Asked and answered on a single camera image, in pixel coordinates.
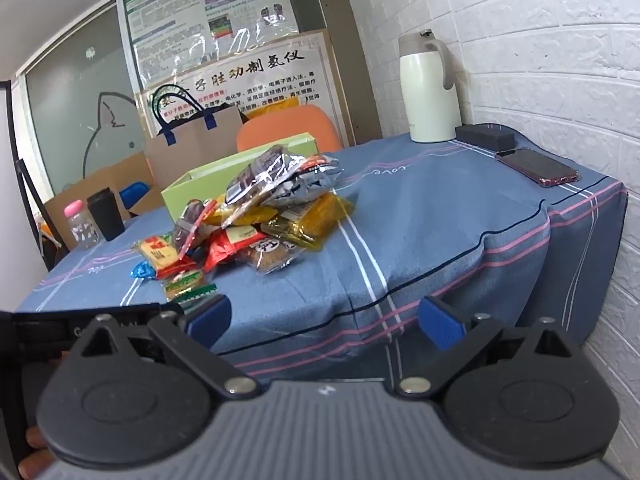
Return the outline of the person's left hand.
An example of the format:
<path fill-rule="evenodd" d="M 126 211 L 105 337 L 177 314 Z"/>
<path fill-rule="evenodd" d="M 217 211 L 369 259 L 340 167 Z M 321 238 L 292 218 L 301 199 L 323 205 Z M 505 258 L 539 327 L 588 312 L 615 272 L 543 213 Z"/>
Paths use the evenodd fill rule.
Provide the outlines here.
<path fill-rule="evenodd" d="M 37 478 L 54 462 L 55 457 L 47 448 L 42 433 L 37 426 L 32 426 L 26 431 L 26 442 L 34 450 L 18 464 L 18 473 L 24 480 Z"/>

